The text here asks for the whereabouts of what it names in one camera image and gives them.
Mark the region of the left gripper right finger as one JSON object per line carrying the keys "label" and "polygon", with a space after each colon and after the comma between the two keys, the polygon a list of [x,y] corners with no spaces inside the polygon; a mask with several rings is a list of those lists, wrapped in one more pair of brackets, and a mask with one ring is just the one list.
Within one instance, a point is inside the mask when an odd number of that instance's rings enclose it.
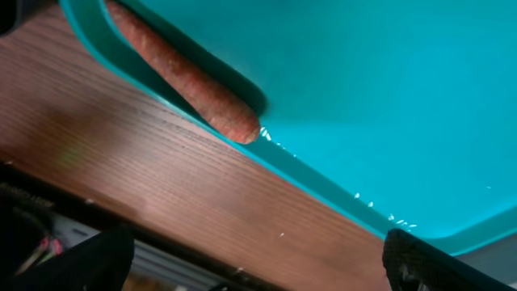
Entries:
{"label": "left gripper right finger", "polygon": [[392,291],[513,290],[401,229],[387,233],[382,262]]}

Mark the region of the orange carrot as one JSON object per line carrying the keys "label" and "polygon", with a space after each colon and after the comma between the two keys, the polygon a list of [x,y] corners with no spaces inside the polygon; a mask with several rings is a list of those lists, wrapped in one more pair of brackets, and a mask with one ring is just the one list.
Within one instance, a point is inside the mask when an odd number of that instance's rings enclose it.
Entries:
{"label": "orange carrot", "polygon": [[120,34],[169,86],[218,133],[239,144],[259,137],[261,125],[251,107],[205,73],[128,8],[105,2]]}

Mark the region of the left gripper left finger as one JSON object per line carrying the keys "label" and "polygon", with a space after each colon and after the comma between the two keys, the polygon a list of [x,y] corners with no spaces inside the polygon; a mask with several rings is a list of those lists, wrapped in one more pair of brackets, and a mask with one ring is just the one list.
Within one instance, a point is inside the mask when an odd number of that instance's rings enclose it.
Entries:
{"label": "left gripper left finger", "polygon": [[99,233],[63,254],[1,282],[4,291],[120,291],[134,258],[125,226]]}

